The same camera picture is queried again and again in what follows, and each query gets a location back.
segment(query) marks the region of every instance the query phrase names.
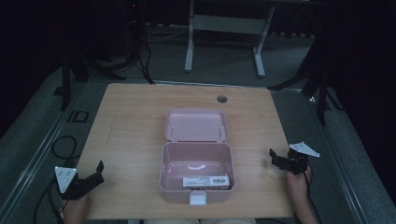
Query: wooden table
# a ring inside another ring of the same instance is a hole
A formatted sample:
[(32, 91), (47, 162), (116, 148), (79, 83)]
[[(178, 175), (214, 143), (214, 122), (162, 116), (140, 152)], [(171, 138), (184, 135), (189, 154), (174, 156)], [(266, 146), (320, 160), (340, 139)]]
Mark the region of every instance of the wooden table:
[[(218, 102), (219, 95), (227, 97)], [(225, 113), (236, 189), (223, 203), (168, 203), (160, 189), (166, 114), (171, 108), (216, 108)], [(110, 84), (78, 163), (81, 178), (100, 160), (105, 183), (91, 193), (88, 218), (290, 217), (283, 171), (269, 148), (289, 146), (267, 89)]]

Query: leg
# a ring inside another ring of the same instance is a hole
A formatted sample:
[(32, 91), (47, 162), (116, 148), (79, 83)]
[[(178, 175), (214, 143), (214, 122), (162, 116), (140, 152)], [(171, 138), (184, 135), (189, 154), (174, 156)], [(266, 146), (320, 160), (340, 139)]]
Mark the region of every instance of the leg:
[(194, 42), (192, 40), (194, 35), (194, 1), (190, 1), (190, 26), (189, 26), (189, 45), (187, 46), (186, 63), (184, 65), (184, 71), (190, 72), (192, 69), (192, 56), (194, 53)]
[(265, 37), (267, 37), (268, 29), (271, 24), (271, 19), (274, 15), (274, 11), (275, 7), (271, 7), (268, 12), (267, 19), (265, 20), (264, 26), (262, 27), (259, 46), (257, 46), (257, 48), (253, 48), (254, 61), (256, 62), (257, 75), (259, 77), (265, 76), (264, 66), (262, 65), (262, 46), (264, 45)]

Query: person's hand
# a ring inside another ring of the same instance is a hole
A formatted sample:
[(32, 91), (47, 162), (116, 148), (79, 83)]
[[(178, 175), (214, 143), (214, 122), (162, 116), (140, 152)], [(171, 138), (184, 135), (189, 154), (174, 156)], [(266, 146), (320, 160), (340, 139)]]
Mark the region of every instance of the person's hand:
[[(306, 169), (305, 174), (310, 183), (312, 175), (310, 166)], [(308, 186), (304, 174), (295, 175), (292, 172), (286, 171), (286, 180), (288, 182), (290, 200), (297, 217), (304, 224), (318, 223), (309, 204), (307, 195)]]
[(62, 206), (65, 206), (64, 224), (83, 224), (87, 216), (90, 198), (88, 194), (77, 200), (61, 200)]

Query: gray floor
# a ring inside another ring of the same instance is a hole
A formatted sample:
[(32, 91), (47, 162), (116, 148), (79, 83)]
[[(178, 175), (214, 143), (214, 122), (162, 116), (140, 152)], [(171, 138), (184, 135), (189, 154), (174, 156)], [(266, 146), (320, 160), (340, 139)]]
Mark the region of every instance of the gray floor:
[[(183, 28), (165, 29), (183, 31)], [(187, 46), (185, 34), (163, 40), (171, 34), (149, 37), (151, 57), (149, 73), (159, 84), (169, 82), (200, 83), (267, 87), (278, 84), (295, 75), (313, 39), (285, 38), (271, 35), (266, 39), (262, 58), (267, 76), (256, 76), (251, 47), (257, 39), (251, 36), (198, 33), (195, 38), (194, 61), (191, 73), (184, 72)], [(145, 61), (148, 51), (142, 49)], [(128, 77), (126, 82), (145, 83), (139, 65), (117, 71)], [(39, 194), (50, 181), (54, 165), (63, 164), (50, 153), (50, 144), (63, 135), (72, 135), (78, 141), (77, 154), (84, 147), (94, 115), (100, 104), (106, 85), (114, 80), (95, 74), (88, 83), (72, 82), (73, 101), (61, 112), (61, 98), (52, 93), (61, 85), (61, 70), (54, 72), (43, 83), (28, 106), (8, 130), (0, 142), (0, 222), (28, 223), (32, 221)], [(323, 223), (394, 223), (396, 210), (385, 192), (373, 165), (365, 153), (359, 137), (347, 115), (336, 110), (331, 103), (325, 112), (327, 126), (318, 123), (316, 105), (304, 98), (296, 83), (290, 89), (274, 91), (276, 109), (289, 143), (304, 141), (320, 152), (321, 158), (310, 158), (315, 177), (312, 199)], [(68, 122), (71, 111), (87, 111), (85, 123)], [(67, 153), (72, 143), (63, 140), (57, 150)], [(54, 223), (47, 199), (38, 213), (38, 223)], [(258, 223), (274, 223), (257, 219)], [(292, 218), (279, 218), (294, 223)], [(118, 223), (107, 220), (106, 223)], [(89, 223), (104, 223), (102, 220)]]

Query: cable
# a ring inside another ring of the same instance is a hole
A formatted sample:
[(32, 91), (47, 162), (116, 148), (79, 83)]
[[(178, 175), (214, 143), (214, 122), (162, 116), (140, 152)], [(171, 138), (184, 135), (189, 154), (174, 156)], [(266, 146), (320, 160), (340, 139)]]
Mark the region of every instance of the cable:
[[(55, 152), (55, 144), (56, 144), (59, 140), (64, 139), (64, 138), (69, 138), (69, 139), (73, 140), (73, 144), (74, 144), (74, 145), (73, 145), (73, 149), (72, 149), (72, 151), (71, 151), (71, 153), (70, 153), (70, 155), (69, 155), (68, 157), (60, 156), (58, 153)], [(62, 160), (66, 160), (66, 163), (65, 163), (64, 165), (66, 165), (66, 164), (68, 163), (68, 161), (73, 160), (73, 159), (77, 159), (77, 158), (80, 157), (80, 155), (78, 155), (78, 156), (73, 156), (73, 155), (75, 154), (75, 152), (76, 152), (76, 149), (77, 149), (77, 141), (76, 141), (76, 138), (74, 138), (73, 136), (70, 136), (70, 135), (65, 135), (65, 136), (62, 136), (62, 137), (60, 137), (60, 138), (57, 138), (57, 139), (52, 143), (52, 145), (50, 146), (50, 149), (51, 149), (51, 151), (52, 151), (52, 154), (53, 154), (56, 158), (59, 158), (59, 159), (62, 159)]]
[(61, 211), (59, 211), (59, 213), (61, 214), (64, 209), (66, 208), (67, 204), (70, 202), (70, 200), (67, 200), (66, 203), (64, 204), (64, 206), (61, 208)]
[(63, 224), (64, 220), (61, 217), (61, 213), (57, 211), (55, 203), (52, 200), (52, 186), (53, 186), (54, 183), (55, 182), (53, 181), (53, 183), (49, 184), (49, 186), (47, 188), (47, 196), (48, 196), (48, 199), (49, 199), (49, 204), (50, 204), (50, 207), (51, 207), (52, 214), (56, 217), (56, 220), (58, 221), (59, 224)]
[(146, 50), (148, 50), (148, 60), (146, 61), (146, 66), (143, 65), (142, 58), (140, 57), (139, 53), (137, 53), (137, 58), (139, 60), (140, 65), (142, 66), (141, 71), (142, 71), (143, 76), (145, 77), (146, 81), (149, 84), (155, 85), (154, 81), (149, 76), (149, 59), (151, 57), (151, 49), (149, 48), (148, 34), (147, 34), (145, 17), (144, 17), (142, 7), (143, 7), (143, 2), (141, 0), (139, 0), (139, 12), (140, 12), (141, 26), (142, 26), (142, 31), (143, 31), (142, 41), (143, 41), (143, 45), (146, 47)]
[(43, 201), (44, 196), (46, 196), (47, 193), (47, 188), (41, 193), (40, 198), (38, 199), (37, 204), (35, 205), (35, 211), (33, 212), (33, 223), (37, 223), (37, 213), (38, 213), (38, 208)]
[[(311, 182), (309, 182), (308, 185), (307, 185), (308, 200), (309, 200), (309, 202), (311, 202), (312, 208), (314, 209), (315, 214), (317, 215), (318, 223), (321, 224), (322, 221), (321, 221), (321, 218), (320, 218), (318, 209), (317, 209), (317, 207), (315, 206), (314, 201), (312, 200), (311, 195), (310, 195), (310, 190), (309, 190), (309, 188), (311, 187), (312, 181), (314, 180), (314, 170), (312, 170), (312, 167), (311, 167), (311, 166), (309, 166), (309, 167), (311, 168)], [(306, 176), (306, 173), (305, 173), (305, 172), (304, 172), (304, 177), (305, 177), (305, 180), (308, 181), (308, 177)]]
[(308, 176), (306, 176), (306, 173), (305, 173), (305, 171), (303, 171), (303, 175), (304, 175), (304, 178), (305, 178), (305, 183), (306, 183), (306, 191), (307, 191), (307, 194), (309, 195), (309, 193), (311, 192), (310, 190), (309, 190), (309, 188), (311, 188), (311, 183), (312, 183), (312, 178), (313, 178), (313, 171), (312, 171), (312, 167), (310, 166), (310, 165), (308, 165), (309, 166), (309, 168), (311, 168), (311, 181), (309, 181), (309, 179), (308, 179)]

